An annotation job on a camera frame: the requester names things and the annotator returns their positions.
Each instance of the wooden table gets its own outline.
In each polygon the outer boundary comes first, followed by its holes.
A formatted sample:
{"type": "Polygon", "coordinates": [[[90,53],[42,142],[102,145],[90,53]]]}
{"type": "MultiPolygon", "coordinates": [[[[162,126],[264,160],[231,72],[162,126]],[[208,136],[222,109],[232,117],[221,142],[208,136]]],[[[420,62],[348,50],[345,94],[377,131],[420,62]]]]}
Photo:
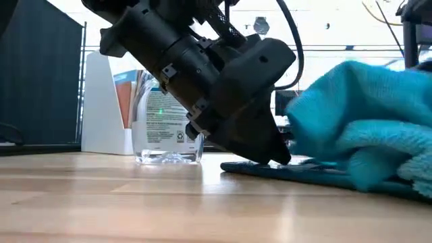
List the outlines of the wooden table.
{"type": "Polygon", "coordinates": [[[432,208],[85,153],[0,157],[0,242],[431,242],[432,208]]]}

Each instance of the blue microfiber cloth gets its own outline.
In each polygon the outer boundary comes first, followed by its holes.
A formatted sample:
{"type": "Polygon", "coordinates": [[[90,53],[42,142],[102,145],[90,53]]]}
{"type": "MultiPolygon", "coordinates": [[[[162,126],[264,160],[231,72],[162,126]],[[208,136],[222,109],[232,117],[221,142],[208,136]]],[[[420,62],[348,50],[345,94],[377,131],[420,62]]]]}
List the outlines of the blue microfiber cloth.
{"type": "Polygon", "coordinates": [[[345,171],[368,192],[399,177],[432,198],[432,76],[355,61],[313,83],[287,108],[292,154],[345,171]]]}

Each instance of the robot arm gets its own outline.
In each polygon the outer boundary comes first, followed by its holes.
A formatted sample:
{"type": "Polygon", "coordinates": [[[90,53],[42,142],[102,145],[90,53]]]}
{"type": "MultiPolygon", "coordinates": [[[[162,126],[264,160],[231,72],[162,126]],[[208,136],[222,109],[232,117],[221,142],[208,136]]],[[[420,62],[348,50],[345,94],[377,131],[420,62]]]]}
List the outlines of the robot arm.
{"type": "Polygon", "coordinates": [[[291,157],[270,111],[274,84],[296,56],[281,40],[241,35],[219,10],[222,0],[82,0],[113,24],[101,53],[129,51],[187,110],[189,137],[267,164],[291,157]],[[201,37],[194,19],[220,36],[201,37]]]}

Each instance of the plastic bottle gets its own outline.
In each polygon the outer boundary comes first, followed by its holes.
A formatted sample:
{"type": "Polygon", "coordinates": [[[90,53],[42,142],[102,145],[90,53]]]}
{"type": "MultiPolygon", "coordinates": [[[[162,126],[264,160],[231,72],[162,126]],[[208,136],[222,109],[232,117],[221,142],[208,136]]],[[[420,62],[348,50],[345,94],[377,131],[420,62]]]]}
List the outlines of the plastic bottle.
{"type": "Polygon", "coordinates": [[[187,137],[187,110],[171,94],[163,94],[149,73],[143,73],[134,100],[132,144],[137,163],[200,162],[204,136],[200,134],[195,141],[187,137]]]}

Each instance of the cloth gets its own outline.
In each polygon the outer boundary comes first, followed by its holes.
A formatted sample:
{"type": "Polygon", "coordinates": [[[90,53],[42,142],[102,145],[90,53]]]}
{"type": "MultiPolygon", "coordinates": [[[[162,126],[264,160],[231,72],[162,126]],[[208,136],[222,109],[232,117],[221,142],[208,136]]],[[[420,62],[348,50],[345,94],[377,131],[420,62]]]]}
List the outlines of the cloth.
{"type": "Polygon", "coordinates": [[[368,192],[398,176],[432,198],[432,76],[344,62],[287,107],[294,155],[348,172],[368,192]]]}

